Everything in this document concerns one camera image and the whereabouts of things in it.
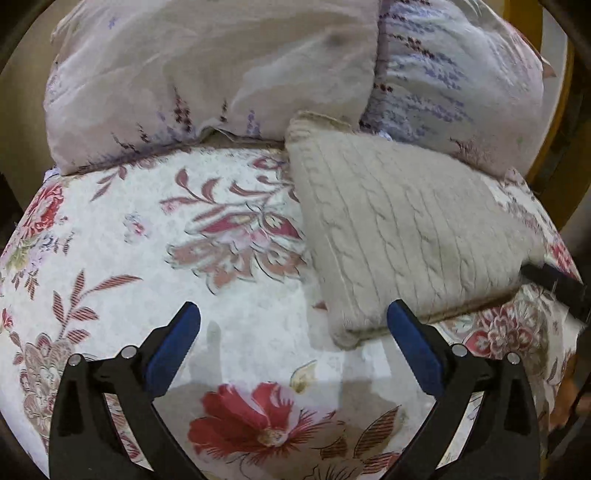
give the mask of floral bedspread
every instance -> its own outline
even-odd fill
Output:
[[[487,180],[577,276],[523,182]],[[284,152],[223,143],[78,177],[53,177],[0,261],[0,409],[48,471],[51,413],[68,357],[116,355],[187,301],[202,331],[156,408],[208,478],[377,478],[433,406],[389,336],[335,347]],[[478,355],[525,358],[541,422],[576,332],[540,289],[438,325]],[[114,422],[146,465],[117,399]],[[459,453],[478,409],[474,395]]]

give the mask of pillow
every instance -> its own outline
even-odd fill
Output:
[[[513,29],[516,35],[519,35],[519,37],[527,44],[531,51],[534,52],[535,56],[538,57],[538,60],[542,63],[542,79],[545,80],[549,78],[556,78],[557,75],[556,71],[554,70],[554,67],[550,64],[548,60],[545,59],[545,57],[542,56],[538,49],[534,47],[533,43],[530,42],[530,39],[527,38],[519,29],[515,28],[509,22],[505,23]]]
[[[500,299],[544,241],[455,159],[304,113],[285,135],[334,341],[354,346],[403,299],[433,322]]]
[[[502,178],[527,174],[544,87],[536,53],[481,0],[384,0],[362,128]]]
[[[196,142],[281,140],[300,109],[358,122],[379,0],[83,0],[57,26],[47,136],[62,173]]]

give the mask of metal screw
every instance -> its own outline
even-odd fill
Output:
[[[512,365],[519,365],[519,362],[521,362],[521,358],[519,358],[519,355],[515,352],[509,352],[507,354],[507,360],[509,360],[509,363]]]
[[[80,362],[82,362],[82,355],[75,353],[74,355],[72,355],[69,359],[68,359],[68,364],[75,367],[76,365],[78,365]]]
[[[452,353],[455,356],[466,356],[468,354],[468,349],[461,343],[456,343],[455,345],[452,345]]]
[[[133,358],[135,357],[135,354],[137,352],[137,347],[134,347],[133,345],[128,345],[123,350],[121,350],[121,356],[126,359]]]

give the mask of lavender print pillowcase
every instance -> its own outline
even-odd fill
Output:
[[[450,154],[495,177],[527,174],[542,64],[482,0],[384,0],[360,125]]]

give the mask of knitted cushion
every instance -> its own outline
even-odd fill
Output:
[[[423,321],[475,309],[513,292],[524,261],[543,259],[543,240],[447,155],[313,113],[285,137],[338,344],[384,327],[396,299]]]

